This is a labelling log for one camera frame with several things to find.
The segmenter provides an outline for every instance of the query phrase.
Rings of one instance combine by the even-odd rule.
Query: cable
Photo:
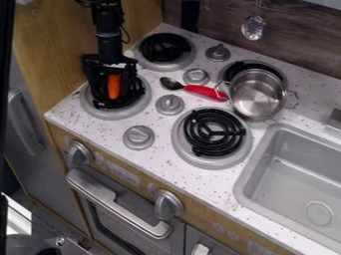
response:
[[[124,26],[122,26],[121,29],[125,32],[125,34],[127,36],[127,41],[122,40],[122,42],[124,42],[124,44],[129,44],[132,41],[131,40],[131,35],[128,33],[128,31],[125,29]]]

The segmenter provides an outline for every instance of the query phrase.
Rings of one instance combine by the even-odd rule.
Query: orange object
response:
[[[109,75],[108,77],[108,94],[111,100],[115,100],[120,96],[121,77],[120,75]]]

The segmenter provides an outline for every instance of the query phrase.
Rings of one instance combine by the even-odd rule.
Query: countertop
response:
[[[155,32],[182,34],[194,42],[197,52],[191,65],[176,72],[158,73],[139,66],[139,74],[147,79],[153,88],[152,102],[142,113],[133,118],[116,122],[92,118],[81,108],[78,93],[82,88],[81,86],[46,112],[46,120],[133,165],[146,174],[171,184],[177,190],[191,195],[226,217],[296,254],[337,254],[243,207],[234,198],[232,188],[254,148],[268,126],[272,124],[289,124],[341,144],[341,140],[324,133],[325,124],[332,110],[334,108],[341,109],[341,81],[228,44],[224,44],[224,46],[230,50],[231,58],[223,63],[215,63],[209,61],[204,54],[207,48],[217,45],[218,41],[167,24],[160,24]],[[132,57],[133,52],[127,51],[126,55]],[[198,107],[220,107],[232,111],[232,106],[230,103],[216,103],[197,98],[182,91],[166,91],[160,86],[159,78],[168,76],[182,82],[184,71],[202,68],[210,74],[211,82],[208,85],[214,86],[218,80],[219,71],[229,63],[238,60],[259,60],[280,69],[288,79],[288,90],[297,93],[299,105],[295,109],[284,108],[279,114],[265,122],[247,122],[253,135],[253,146],[248,158],[241,164],[225,170],[204,170],[191,166],[183,161],[171,146],[171,127],[179,116],[166,117],[159,114],[155,108],[156,100],[168,94],[178,95],[185,101],[184,113]],[[134,151],[124,145],[122,141],[124,132],[136,125],[148,126],[155,132],[156,142],[149,149]]]

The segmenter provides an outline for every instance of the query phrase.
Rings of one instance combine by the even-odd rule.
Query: sink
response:
[[[341,145],[273,125],[233,191],[243,206],[341,253]]]

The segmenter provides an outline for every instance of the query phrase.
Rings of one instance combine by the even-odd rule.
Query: knob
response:
[[[230,52],[222,44],[211,47],[206,51],[206,57],[212,61],[226,61],[230,56]]]
[[[156,214],[159,219],[169,220],[183,212],[183,204],[174,194],[164,189],[157,191]]]
[[[130,149],[142,150],[152,146],[155,139],[156,136],[149,127],[134,126],[124,133],[123,142]]]
[[[191,255],[208,255],[209,254],[209,249],[198,243],[195,245],[194,249],[191,251]]]
[[[156,102],[157,111],[165,116],[175,116],[183,111],[183,100],[175,95],[165,95]]]
[[[209,82],[209,74],[203,69],[190,69],[182,76],[186,84],[205,85]]]
[[[94,161],[94,156],[89,149],[76,140],[70,141],[69,149],[67,161],[71,167],[80,167]]]

